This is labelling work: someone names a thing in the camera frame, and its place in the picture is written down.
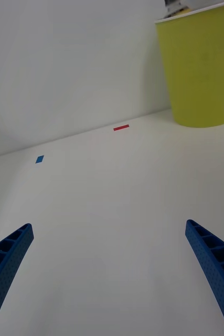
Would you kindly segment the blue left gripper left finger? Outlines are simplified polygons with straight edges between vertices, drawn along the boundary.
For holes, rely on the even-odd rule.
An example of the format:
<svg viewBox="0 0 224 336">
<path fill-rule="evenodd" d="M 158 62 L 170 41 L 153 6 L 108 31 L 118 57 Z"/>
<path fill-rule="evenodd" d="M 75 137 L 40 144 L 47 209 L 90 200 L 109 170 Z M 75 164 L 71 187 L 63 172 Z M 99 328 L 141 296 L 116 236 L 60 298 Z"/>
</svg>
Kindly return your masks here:
<svg viewBox="0 0 224 336">
<path fill-rule="evenodd" d="M 0 241 L 0 309 L 33 240 L 32 225 L 27 223 Z"/>
</svg>

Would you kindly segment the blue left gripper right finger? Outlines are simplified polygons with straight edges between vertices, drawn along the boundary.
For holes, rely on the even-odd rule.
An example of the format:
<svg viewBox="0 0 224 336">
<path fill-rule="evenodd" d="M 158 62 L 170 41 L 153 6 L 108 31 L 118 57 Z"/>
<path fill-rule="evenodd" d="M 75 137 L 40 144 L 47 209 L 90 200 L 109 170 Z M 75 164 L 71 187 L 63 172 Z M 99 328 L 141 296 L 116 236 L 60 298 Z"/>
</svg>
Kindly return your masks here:
<svg viewBox="0 0 224 336">
<path fill-rule="evenodd" d="M 186 222 L 185 236 L 224 317 L 224 241 L 191 219 Z"/>
</svg>

